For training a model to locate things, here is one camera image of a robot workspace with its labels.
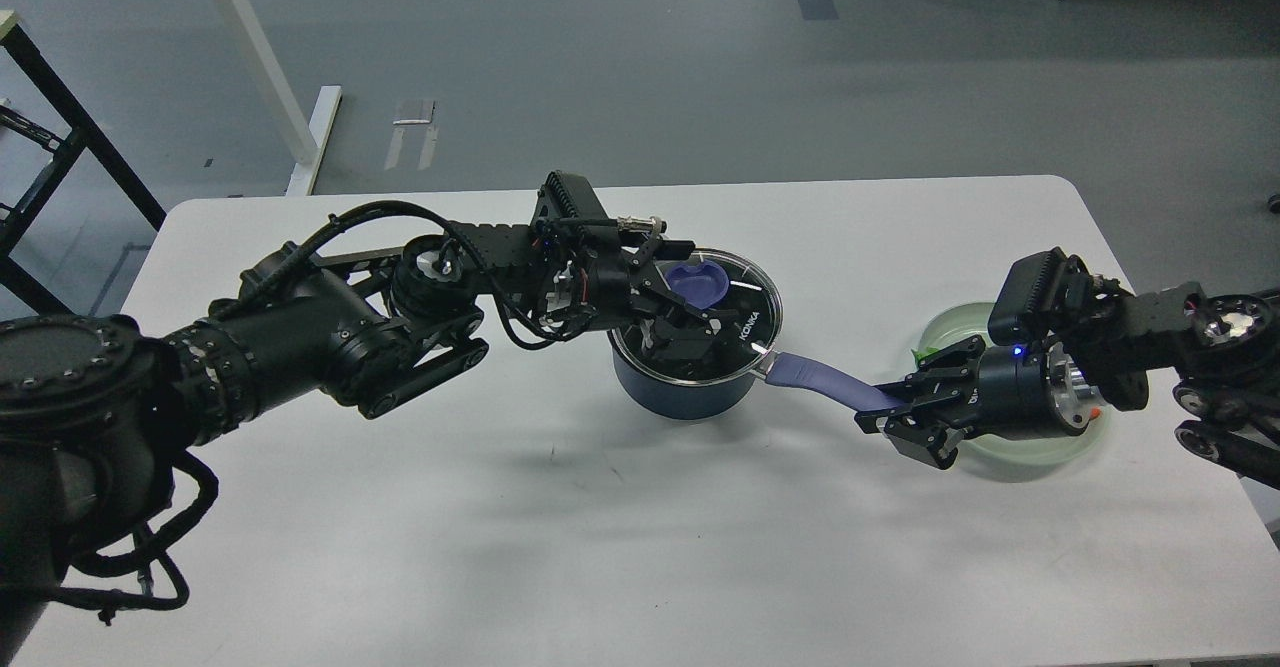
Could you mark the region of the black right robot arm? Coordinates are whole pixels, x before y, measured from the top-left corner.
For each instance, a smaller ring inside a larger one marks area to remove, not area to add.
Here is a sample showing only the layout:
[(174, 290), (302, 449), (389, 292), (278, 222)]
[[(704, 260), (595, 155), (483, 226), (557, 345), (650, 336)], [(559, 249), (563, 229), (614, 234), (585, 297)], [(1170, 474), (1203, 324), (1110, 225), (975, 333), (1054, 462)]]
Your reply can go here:
[(986, 338), (947, 344), (858, 414), (902, 456), (948, 469), (964, 442), (1084, 437), (1100, 408), (1138, 411), (1148, 375), (1171, 367), (1193, 456), (1277, 485), (1277, 315), (1257, 294), (1207, 297), (1193, 283), (1132, 294), (1089, 274), (1047, 285), (1010, 278)]

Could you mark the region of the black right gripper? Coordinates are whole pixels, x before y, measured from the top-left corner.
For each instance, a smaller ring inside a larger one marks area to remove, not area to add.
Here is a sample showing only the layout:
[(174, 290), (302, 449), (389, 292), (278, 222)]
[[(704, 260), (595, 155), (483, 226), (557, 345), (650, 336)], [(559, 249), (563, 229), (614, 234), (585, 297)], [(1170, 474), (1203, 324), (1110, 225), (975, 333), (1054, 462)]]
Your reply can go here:
[[(1059, 344), (987, 344), (983, 335), (969, 335), (920, 358), (901, 380), (878, 385), (877, 411), (858, 412), (856, 425), (940, 470), (952, 467), (963, 435), (1080, 437), (1091, 426), (1091, 387), (1075, 385), (1071, 370)], [(934, 417), (909, 408), (934, 408)]]

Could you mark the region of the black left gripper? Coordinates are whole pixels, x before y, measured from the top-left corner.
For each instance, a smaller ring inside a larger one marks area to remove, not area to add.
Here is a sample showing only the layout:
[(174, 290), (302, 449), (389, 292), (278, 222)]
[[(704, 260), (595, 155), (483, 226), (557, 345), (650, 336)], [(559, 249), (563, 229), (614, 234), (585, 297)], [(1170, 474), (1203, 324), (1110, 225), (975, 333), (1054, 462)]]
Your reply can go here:
[(628, 230), (620, 243), (582, 239), (550, 251), (545, 325), (562, 333), (630, 328), (630, 366), (657, 380), (730, 380), (742, 373), (742, 302), (727, 291), (713, 303), (645, 287), (653, 262), (684, 262), (692, 239)]

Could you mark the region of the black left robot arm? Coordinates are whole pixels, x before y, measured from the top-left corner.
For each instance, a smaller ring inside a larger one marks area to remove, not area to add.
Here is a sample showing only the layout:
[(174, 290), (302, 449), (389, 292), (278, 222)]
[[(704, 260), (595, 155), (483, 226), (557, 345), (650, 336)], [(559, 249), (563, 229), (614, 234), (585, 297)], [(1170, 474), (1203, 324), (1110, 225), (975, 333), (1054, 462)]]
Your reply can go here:
[(690, 259), (660, 219), (540, 206), (527, 225), (467, 224), (403, 201), (333, 215), (244, 271), (239, 294), (169, 335), (124, 315), (3, 324), (3, 663), (51, 603), (174, 611), (169, 548), (218, 479), (192, 449), (310, 392), (376, 419), (479, 364), (480, 294), (539, 351), (639, 326), (700, 360), (730, 312), (662, 262)]

